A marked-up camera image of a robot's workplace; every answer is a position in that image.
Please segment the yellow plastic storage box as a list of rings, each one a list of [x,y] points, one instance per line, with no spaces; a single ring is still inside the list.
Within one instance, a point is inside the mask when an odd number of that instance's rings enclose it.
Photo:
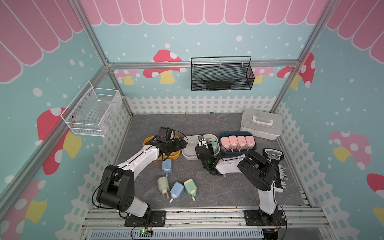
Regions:
[[[144,143],[143,143],[143,147],[151,140],[153,138],[153,136],[151,136],[151,137],[148,137],[148,138],[146,138],[145,140],[144,140]],[[180,156],[180,154],[181,154],[181,150],[179,150],[179,151],[177,151],[177,152],[173,152],[173,153],[171,153],[171,155],[169,156],[169,159],[171,159],[171,160],[176,160],[179,156]],[[158,157],[157,159],[156,159],[156,161],[161,161],[162,160],[162,157],[160,156],[160,157]]]

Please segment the green pencil sharpener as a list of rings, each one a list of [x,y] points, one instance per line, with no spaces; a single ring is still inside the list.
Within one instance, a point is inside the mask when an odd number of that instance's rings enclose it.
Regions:
[[[214,153],[216,153],[216,152],[218,151],[218,148],[219,148],[219,144],[218,144],[217,140],[215,140],[215,139],[209,139],[209,142],[210,142],[211,145],[212,145],[212,148],[213,148]]]
[[[196,200],[196,196],[197,196],[197,191],[198,191],[198,188],[194,182],[193,179],[189,179],[187,181],[184,182],[184,187],[185,187],[185,190],[188,192],[189,196],[192,198],[193,201]]]
[[[212,143],[208,142],[208,143],[207,143],[207,146],[208,146],[208,149],[209,149],[210,153],[211,153],[212,155],[214,155],[215,153],[214,153],[214,148],[213,148]]]

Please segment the white plastic storage box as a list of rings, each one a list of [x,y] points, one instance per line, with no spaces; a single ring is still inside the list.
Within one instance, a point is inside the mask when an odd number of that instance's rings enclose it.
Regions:
[[[193,161],[193,160],[199,159],[197,154],[196,154],[196,151],[195,151],[195,146],[199,142],[198,136],[199,135],[193,135],[193,136],[187,136],[185,138],[185,141],[187,141],[188,144],[187,144],[186,148],[182,149],[182,154],[186,160]],[[204,136],[206,142],[209,142],[209,139],[215,139],[218,142],[218,138],[213,134],[204,134],[203,136]],[[218,151],[214,154],[214,156],[216,157],[219,152],[220,152],[220,150],[218,148]]]

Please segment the pink pencil sharpener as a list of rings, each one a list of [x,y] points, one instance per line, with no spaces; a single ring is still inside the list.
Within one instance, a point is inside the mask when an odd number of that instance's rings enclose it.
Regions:
[[[242,151],[247,148],[248,144],[245,136],[237,136],[237,141],[238,141],[238,146],[237,146],[238,151]]]
[[[230,142],[230,145],[231,145],[231,150],[232,151],[237,150],[238,149],[238,145],[239,145],[237,136],[229,136],[228,138],[229,138],[229,142]]]
[[[253,149],[256,145],[255,138],[253,136],[245,136],[245,139],[247,143],[246,150]]]
[[[232,146],[230,144],[229,138],[228,137],[222,137],[220,138],[220,143],[221,143],[221,149],[223,152],[230,152],[232,150]]]

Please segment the dark teal storage box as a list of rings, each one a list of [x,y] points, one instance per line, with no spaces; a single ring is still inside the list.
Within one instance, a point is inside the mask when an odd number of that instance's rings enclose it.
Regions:
[[[239,136],[243,136],[243,137],[250,136],[251,139],[255,141],[255,137],[250,132],[246,132],[246,131],[231,131],[231,132],[221,133],[219,135],[219,142],[221,143],[221,138],[229,137],[229,136],[236,136],[236,137],[239,137]],[[239,150],[234,150],[233,152],[231,150],[229,150],[228,152],[225,152],[224,149],[222,149],[222,147],[220,148],[220,154],[222,156],[235,157],[235,156],[240,156],[242,154],[245,154],[246,152],[247,152],[247,150],[240,150],[240,151]]]

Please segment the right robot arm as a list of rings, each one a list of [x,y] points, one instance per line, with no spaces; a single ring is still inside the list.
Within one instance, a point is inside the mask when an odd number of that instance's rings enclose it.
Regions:
[[[211,175],[224,176],[242,173],[258,189],[259,214],[273,219],[278,211],[275,198],[275,183],[278,168],[267,158],[250,149],[242,155],[216,159],[207,144],[197,144],[195,152],[203,168]]]

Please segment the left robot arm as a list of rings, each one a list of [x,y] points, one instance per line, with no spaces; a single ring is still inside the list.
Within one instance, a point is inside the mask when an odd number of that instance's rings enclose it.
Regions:
[[[161,127],[159,133],[131,158],[117,166],[108,165],[104,169],[100,185],[92,196],[92,201],[98,202],[103,208],[146,218],[151,208],[149,204],[135,196],[135,179],[158,158],[165,161],[172,153],[186,148],[185,138],[177,138],[176,132],[174,129]]]

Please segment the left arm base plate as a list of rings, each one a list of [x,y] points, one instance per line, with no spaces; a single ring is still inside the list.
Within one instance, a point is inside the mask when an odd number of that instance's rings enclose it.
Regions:
[[[135,226],[149,226],[149,227],[164,227],[166,220],[166,211],[152,211],[149,210],[143,217],[137,217],[132,214],[128,214],[125,219],[125,227]]]

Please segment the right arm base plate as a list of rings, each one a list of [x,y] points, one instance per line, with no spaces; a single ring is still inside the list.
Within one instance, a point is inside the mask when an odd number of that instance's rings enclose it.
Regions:
[[[244,218],[247,226],[275,226],[280,228],[287,225],[287,219],[281,209],[276,209],[272,215],[261,210],[244,210]]]

